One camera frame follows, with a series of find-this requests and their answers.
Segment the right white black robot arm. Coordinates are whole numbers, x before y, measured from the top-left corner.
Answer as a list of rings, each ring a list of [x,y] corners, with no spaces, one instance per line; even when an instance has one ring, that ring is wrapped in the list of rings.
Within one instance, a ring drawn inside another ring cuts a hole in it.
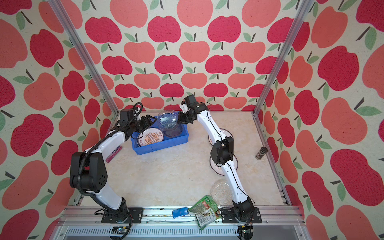
[[[188,106],[183,102],[180,107],[182,109],[179,112],[180,124],[187,125],[198,121],[213,140],[211,158],[221,168],[229,184],[235,216],[240,223],[249,223],[252,220],[255,205],[251,197],[246,194],[235,168],[234,139],[220,130],[204,103]]]

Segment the clear textured glass plate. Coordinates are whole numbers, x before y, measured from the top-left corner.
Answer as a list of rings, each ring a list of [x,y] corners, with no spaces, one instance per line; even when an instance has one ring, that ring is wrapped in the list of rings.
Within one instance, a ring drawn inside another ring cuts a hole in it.
[[[211,196],[220,208],[229,209],[233,207],[232,193],[226,179],[217,180],[213,184]]]

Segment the blue plastic bin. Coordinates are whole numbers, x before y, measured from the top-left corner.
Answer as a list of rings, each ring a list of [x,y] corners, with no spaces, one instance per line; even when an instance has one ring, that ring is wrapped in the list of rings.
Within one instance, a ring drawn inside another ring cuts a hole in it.
[[[185,144],[189,140],[189,133],[188,133],[186,125],[181,125],[181,126],[183,127],[183,132],[179,136],[174,137],[174,138],[168,138],[164,135],[164,140],[162,142],[148,145],[148,146],[144,146],[144,147],[139,147],[139,145],[137,143],[137,137],[139,136],[139,133],[134,133],[133,136],[131,137],[133,150],[138,155],[143,155],[143,154],[163,150],[166,148],[174,147],[177,145]],[[149,128],[160,129],[157,121]]]

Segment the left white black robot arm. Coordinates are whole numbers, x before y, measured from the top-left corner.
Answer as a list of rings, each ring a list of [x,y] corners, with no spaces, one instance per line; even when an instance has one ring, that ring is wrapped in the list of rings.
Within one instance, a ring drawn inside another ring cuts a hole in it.
[[[106,159],[128,140],[133,133],[141,134],[151,127],[157,118],[146,115],[126,121],[119,121],[117,126],[94,146],[84,152],[76,152],[71,157],[70,186],[82,195],[91,197],[109,213],[129,217],[129,210],[123,197],[117,195],[108,184]]]

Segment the orange sunburst plate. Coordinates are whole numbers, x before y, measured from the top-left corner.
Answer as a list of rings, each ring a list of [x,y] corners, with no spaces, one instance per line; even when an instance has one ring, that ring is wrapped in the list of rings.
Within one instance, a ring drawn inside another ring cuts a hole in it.
[[[139,147],[144,147],[156,143],[160,143],[164,140],[164,133],[157,128],[148,128],[139,134],[137,137],[137,143]]]
[[[232,138],[234,137],[230,131],[228,131],[228,130],[226,130],[226,129],[223,129],[223,128],[220,128],[220,130],[222,131],[222,133],[223,133],[226,137],[232,137]],[[210,143],[211,145],[214,144],[214,142],[213,142],[213,140],[210,138],[210,136],[208,136],[208,140],[209,140],[209,143]]]
[[[233,162],[234,162],[235,169],[236,169],[236,171],[237,171],[237,170],[238,170],[238,166],[239,166],[239,162],[238,162],[238,159],[237,159],[236,156],[233,156]],[[223,173],[221,167],[219,167],[219,166],[213,161],[212,158],[210,158],[210,166],[211,166],[212,170],[213,170],[216,174],[218,174],[218,175],[220,175],[220,176],[224,176],[224,173]]]

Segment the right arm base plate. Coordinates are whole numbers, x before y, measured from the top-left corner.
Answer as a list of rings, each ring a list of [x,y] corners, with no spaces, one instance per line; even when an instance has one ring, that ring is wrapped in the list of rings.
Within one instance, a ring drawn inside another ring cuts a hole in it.
[[[240,221],[236,214],[235,214],[235,208],[219,208],[216,212],[217,214],[220,214],[222,218],[223,224],[261,224],[262,223],[262,217],[259,208],[255,208],[252,217],[246,218],[244,221]]]

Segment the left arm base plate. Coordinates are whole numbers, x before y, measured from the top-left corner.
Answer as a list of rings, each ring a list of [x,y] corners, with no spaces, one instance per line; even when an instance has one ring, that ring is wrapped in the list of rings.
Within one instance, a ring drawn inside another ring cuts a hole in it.
[[[124,213],[118,210],[104,210],[101,222],[103,224],[140,224],[143,211],[143,208],[127,208]]]

